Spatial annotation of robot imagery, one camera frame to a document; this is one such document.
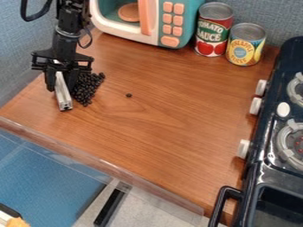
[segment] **stove knob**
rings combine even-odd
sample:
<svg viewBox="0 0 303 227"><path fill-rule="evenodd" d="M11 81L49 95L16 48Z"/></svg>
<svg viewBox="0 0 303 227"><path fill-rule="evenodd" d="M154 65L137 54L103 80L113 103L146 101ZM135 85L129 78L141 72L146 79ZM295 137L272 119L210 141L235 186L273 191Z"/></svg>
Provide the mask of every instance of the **stove knob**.
<svg viewBox="0 0 303 227"><path fill-rule="evenodd" d="M249 113L253 115L258 115L261 104L262 104L262 98L253 98Z"/></svg>
<svg viewBox="0 0 303 227"><path fill-rule="evenodd" d="M268 85L268 81L259 80L255 94L257 96L263 96L267 85Z"/></svg>
<svg viewBox="0 0 303 227"><path fill-rule="evenodd" d="M291 111L291 107L285 102L280 103L276 109L276 113L280 117L287 117L288 114L290 114L290 111Z"/></svg>
<svg viewBox="0 0 303 227"><path fill-rule="evenodd" d="M243 160L246 159L250 143L251 141L249 140L241 139L240 145L237 148L237 157Z"/></svg>

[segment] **can label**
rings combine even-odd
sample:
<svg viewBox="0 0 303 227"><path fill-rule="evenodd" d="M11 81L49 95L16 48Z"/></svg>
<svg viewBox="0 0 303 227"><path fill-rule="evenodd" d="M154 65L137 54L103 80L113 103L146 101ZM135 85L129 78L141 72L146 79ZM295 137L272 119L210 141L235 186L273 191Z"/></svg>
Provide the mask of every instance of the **can label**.
<svg viewBox="0 0 303 227"><path fill-rule="evenodd" d="M229 30L210 20L199 19L197 36L204 42L221 43L227 40Z"/></svg>
<svg viewBox="0 0 303 227"><path fill-rule="evenodd" d="M226 51L232 21L232 17L227 20L206 20L199 17L196 52L207 57L223 55Z"/></svg>
<svg viewBox="0 0 303 227"><path fill-rule="evenodd" d="M251 66L260 61L265 39L259 41L246 41L236 39L232 35L226 51L227 59L238 66Z"/></svg>

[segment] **microwave button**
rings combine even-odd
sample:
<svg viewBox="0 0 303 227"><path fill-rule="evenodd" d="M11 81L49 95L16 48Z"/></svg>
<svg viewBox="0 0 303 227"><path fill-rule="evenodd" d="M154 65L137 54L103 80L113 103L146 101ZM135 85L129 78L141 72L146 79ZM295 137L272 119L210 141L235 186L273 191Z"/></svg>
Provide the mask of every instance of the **microwave button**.
<svg viewBox="0 0 303 227"><path fill-rule="evenodd" d="M163 4L163 11L164 12L172 12L173 11L173 3L172 2L165 2Z"/></svg>
<svg viewBox="0 0 303 227"><path fill-rule="evenodd" d="M164 25L163 26L163 33L164 34L172 34L172 27L170 25Z"/></svg>
<svg viewBox="0 0 303 227"><path fill-rule="evenodd" d="M173 35L175 36L182 36L183 29L181 27L174 27L173 28Z"/></svg>
<svg viewBox="0 0 303 227"><path fill-rule="evenodd" d="M178 15L184 14L184 4L175 4L174 13Z"/></svg>
<svg viewBox="0 0 303 227"><path fill-rule="evenodd" d="M161 42L163 45L166 45L166 46L177 47L180 43L180 40L176 37L163 36L161 38Z"/></svg>
<svg viewBox="0 0 303 227"><path fill-rule="evenodd" d="M173 21L173 16L170 14L163 14L163 22L167 24L171 24Z"/></svg>
<svg viewBox="0 0 303 227"><path fill-rule="evenodd" d="M183 16L174 16L174 24L177 26L183 25Z"/></svg>

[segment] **tomato sauce label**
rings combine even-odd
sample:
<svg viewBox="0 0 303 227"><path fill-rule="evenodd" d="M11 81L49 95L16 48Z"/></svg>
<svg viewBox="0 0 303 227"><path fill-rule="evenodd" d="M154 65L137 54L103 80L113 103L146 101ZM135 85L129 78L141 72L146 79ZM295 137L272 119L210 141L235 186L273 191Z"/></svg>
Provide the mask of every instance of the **tomato sauce label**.
<svg viewBox="0 0 303 227"><path fill-rule="evenodd" d="M208 43L221 43L228 39L229 29L210 20L198 20L197 36Z"/></svg>

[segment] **tomato sauce can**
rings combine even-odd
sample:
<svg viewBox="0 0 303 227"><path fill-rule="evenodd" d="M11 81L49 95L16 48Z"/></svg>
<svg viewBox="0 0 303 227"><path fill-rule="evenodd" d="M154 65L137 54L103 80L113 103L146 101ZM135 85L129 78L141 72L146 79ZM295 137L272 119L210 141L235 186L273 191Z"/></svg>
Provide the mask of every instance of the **tomato sauce can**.
<svg viewBox="0 0 303 227"><path fill-rule="evenodd" d="M234 13L227 4L203 4L199 9L196 52L207 57L223 55L233 20Z"/></svg>
<svg viewBox="0 0 303 227"><path fill-rule="evenodd" d="M257 64L266 42L263 27L252 23L241 23L230 30L226 58L233 64L248 67Z"/></svg>

